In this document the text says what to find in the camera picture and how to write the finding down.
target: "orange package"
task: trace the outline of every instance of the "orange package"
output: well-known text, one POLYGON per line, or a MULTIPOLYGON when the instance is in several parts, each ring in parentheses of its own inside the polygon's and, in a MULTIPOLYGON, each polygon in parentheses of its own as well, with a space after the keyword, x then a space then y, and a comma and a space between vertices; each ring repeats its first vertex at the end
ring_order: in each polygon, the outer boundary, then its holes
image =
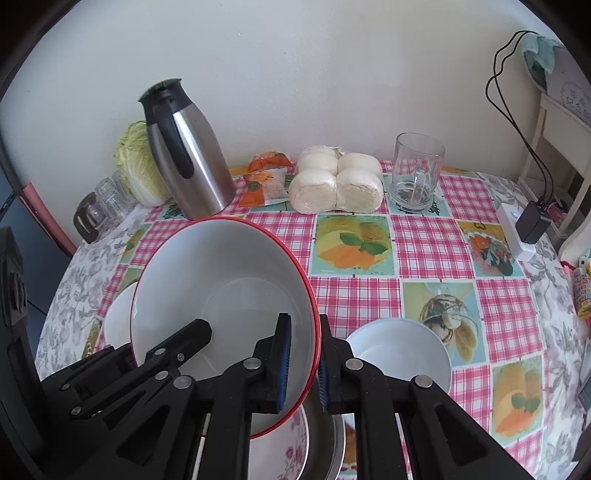
POLYGON ((261 207, 287 202, 290 197, 285 189, 287 168, 258 170, 244 175, 247 190, 240 200, 241 207, 261 207))
POLYGON ((293 167, 293 163, 281 152, 264 152, 252 157, 248 171, 269 170, 277 167, 293 167))

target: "power strip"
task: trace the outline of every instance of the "power strip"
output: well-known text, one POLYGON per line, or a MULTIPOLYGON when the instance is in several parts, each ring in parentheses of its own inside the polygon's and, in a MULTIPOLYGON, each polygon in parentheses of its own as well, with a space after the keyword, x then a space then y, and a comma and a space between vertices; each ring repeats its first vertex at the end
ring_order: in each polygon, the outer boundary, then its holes
POLYGON ((520 215, 521 212, 508 203, 501 203, 501 206, 496 211, 496 217, 499 219, 505 233, 511 255, 516 260, 527 262, 535 254, 535 245, 525 244, 519 238, 515 223, 520 215))

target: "red rim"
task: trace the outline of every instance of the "red rim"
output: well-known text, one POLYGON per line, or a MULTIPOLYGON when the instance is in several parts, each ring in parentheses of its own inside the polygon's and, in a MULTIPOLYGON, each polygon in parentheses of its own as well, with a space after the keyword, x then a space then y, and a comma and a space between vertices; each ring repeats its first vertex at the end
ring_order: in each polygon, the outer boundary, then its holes
POLYGON ((310 299, 310 304, 312 306, 312 314, 314 316, 314 358, 312 359, 312 368, 311 368, 310 374, 308 375, 308 380, 306 382, 306 385, 304 386, 304 390, 302 390, 302 393, 300 394, 299 398, 297 399, 297 401, 295 402, 293 407, 289 410, 289 412, 287 412, 283 416, 283 418, 281 420, 279 420, 277 423, 270 426, 266 430, 263 430, 262 432, 259 432, 259 433, 256 433, 256 434, 250 436, 251 439, 255 439, 255 438, 262 437, 263 435, 266 435, 267 433, 270 433, 273 430, 279 428, 281 425, 283 425, 285 422, 287 422, 287 420, 294 414, 294 412, 298 408, 300 408, 300 405, 305 400, 306 396, 308 395, 308 392, 310 391, 310 388, 312 387, 312 383, 314 382, 314 377, 316 376, 316 369, 318 368, 318 362, 320 360, 320 314, 318 313, 318 305, 316 304, 316 296, 314 295, 314 291, 312 290, 312 285, 310 284, 310 280, 308 280, 308 275, 306 275, 306 272, 304 271, 304 269, 300 265, 300 263, 297 261, 297 258, 295 257, 295 255, 291 252, 291 250, 289 248, 286 247, 286 245, 279 238, 277 238, 277 236, 275 236, 269 230, 261 227, 260 225, 257 225, 255 223, 251 222, 250 220, 246 220, 244 218, 219 216, 219 217, 204 218, 202 220, 195 220, 194 222, 190 222, 187 225, 185 225, 184 227, 182 227, 181 229, 179 229, 178 231, 174 232, 171 236, 169 236, 152 254, 150 259, 148 260, 148 263, 146 263, 144 269, 142 270, 142 273, 139 275, 137 285, 135 286, 134 298, 131 301, 132 309, 129 312, 129 338, 131 340, 131 351, 134 356, 135 363, 138 364, 138 361, 135 357, 134 338, 132 336, 131 323, 133 321, 133 305, 135 303, 135 295, 138 291, 139 283, 142 280, 142 276, 144 275, 144 272, 148 268, 148 265, 150 264, 150 262, 152 261, 152 259, 156 255, 156 253, 158 253, 160 248, 162 248, 162 246, 164 244, 166 244, 166 242, 168 242, 168 240, 170 240, 172 237, 177 235, 179 232, 185 230, 186 228, 188 228, 192 225, 195 225, 195 223, 210 222, 213 220, 231 220, 232 222, 244 223, 246 225, 249 225, 249 226, 259 230, 260 232, 263 232, 265 235, 267 235, 269 238, 271 238, 277 245, 279 245, 283 249, 283 251, 287 254, 287 256, 290 258, 291 262, 294 264, 295 268, 297 269, 298 273, 300 274, 302 281, 304 282, 304 285, 306 287, 306 291, 308 292, 308 297, 310 299))

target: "thermos lid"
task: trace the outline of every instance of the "thermos lid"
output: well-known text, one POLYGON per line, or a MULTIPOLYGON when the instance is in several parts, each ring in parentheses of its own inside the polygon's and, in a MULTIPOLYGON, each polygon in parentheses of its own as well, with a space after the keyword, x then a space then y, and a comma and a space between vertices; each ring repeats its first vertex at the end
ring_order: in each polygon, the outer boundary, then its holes
POLYGON ((170 104, 171 113, 178 112, 192 103, 181 87, 181 79, 167 79, 155 83, 139 97, 138 101, 144 106, 146 125, 156 123, 152 112, 152 107, 156 103, 167 101, 170 104))

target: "floral tablecloth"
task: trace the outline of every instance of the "floral tablecloth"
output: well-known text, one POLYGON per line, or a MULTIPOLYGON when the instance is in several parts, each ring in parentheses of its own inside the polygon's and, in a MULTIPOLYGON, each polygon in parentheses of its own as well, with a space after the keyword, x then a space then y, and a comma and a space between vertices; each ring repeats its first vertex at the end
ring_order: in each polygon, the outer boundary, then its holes
MULTIPOLYGON (((575 395, 589 332, 545 235, 530 262, 508 254, 495 211, 500 202, 525 206, 517 185, 448 169, 424 215, 384 200, 369 215, 305 216, 289 204, 240 207, 245 185, 236 184, 222 215, 245 217, 284 241, 335 335, 383 317, 424 322, 450 352, 450 395, 517 461, 541 479, 570 463, 583 425, 575 395)), ((108 239, 79 248, 41 334, 41 378, 104 346, 102 321, 114 298, 187 223, 174 203, 137 209, 108 239)))

